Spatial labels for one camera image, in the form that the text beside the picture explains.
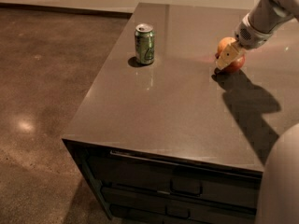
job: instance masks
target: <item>metal cabinet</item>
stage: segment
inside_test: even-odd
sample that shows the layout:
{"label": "metal cabinet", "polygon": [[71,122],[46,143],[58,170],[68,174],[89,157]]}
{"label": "metal cabinet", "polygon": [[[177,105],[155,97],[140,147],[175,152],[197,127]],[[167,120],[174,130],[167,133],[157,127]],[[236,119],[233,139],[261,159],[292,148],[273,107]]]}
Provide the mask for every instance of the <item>metal cabinet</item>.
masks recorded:
{"label": "metal cabinet", "polygon": [[161,224],[254,223],[257,176],[65,144],[109,217]]}

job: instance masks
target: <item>gray table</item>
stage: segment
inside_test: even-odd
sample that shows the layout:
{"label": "gray table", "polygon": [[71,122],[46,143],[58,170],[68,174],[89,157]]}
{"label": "gray table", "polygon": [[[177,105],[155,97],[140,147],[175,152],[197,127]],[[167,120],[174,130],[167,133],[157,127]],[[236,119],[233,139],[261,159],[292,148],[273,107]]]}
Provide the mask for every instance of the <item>gray table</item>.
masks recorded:
{"label": "gray table", "polygon": [[[218,42],[234,36],[234,28],[246,13],[139,4],[64,135],[67,148],[109,217],[177,223],[167,220],[179,213],[171,208],[196,202],[254,215],[267,156],[279,136],[299,120],[299,28],[295,21],[285,24],[263,47],[247,54],[240,72],[213,77]],[[134,60],[134,31],[140,22],[152,24],[156,31],[155,62],[148,66]],[[174,184],[176,171],[181,179]],[[159,186],[161,174],[170,179],[170,190]],[[139,181],[156,178],[157,182],[137,180],[134,185],[128,176]],[[198,176],[204,180],[198,187],[184,186]],[[213,194],[217,189],[226,194]],[[124,203],[117,203],[121,198],[113,199],[111,193],[125,196],[124,203],[130,203],[131,195],[131,203],[153,197],[154,203],[159,198],[158,203],[172,200],[172,207],[161,214],[132,205],[135,212],[130,215],[131,209],[112,205]],[[232,193],[236,197],[230,200]],[[178,215],[178,223],[224,223],[225,215],[197,218],[192,206],[187,209]],[[143,211],[160,216],[144,218]],[[238,215],[227,214],[227,221],[239,223],[232,216]],[[252,218],[242,221],[252,223]]]}

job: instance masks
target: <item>polished concrete floor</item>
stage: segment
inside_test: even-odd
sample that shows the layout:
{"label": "polished concrete floor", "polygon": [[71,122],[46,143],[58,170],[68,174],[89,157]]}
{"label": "polished concrete floor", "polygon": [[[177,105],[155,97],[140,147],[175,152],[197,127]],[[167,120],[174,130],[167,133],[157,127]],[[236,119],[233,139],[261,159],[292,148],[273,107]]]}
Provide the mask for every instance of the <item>polished concrete floor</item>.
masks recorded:
{"label": "polished concrete floor", "polygon": [[0,8],[0,223],[109,221],[61,140],[127,18]]}

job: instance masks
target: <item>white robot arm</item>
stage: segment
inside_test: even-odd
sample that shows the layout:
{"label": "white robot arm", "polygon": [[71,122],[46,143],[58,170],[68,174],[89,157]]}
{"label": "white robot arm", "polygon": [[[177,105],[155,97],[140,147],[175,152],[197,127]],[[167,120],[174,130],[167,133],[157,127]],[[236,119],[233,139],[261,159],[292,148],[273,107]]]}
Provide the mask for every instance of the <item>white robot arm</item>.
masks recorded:
{"label": "white robot arm", "polygon": [[299,20],[299,0],[260,0],[235,29],[236,42],[228,45],[216,61],[219,70],[241,56],[246,49],[257,49],[283,23]]}

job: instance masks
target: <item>green soda can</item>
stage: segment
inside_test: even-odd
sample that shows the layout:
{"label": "green soda can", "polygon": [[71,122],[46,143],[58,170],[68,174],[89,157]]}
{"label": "green soda can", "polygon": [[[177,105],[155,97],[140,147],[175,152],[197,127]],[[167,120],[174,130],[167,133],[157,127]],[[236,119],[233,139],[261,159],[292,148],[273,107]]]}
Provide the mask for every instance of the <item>green soda can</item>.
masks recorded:
{"label": "green soda can", "polygon": [[135,29],[136,61],[141,64],[151,64],[154,61],[155,35],[153,27],[141,23]]}

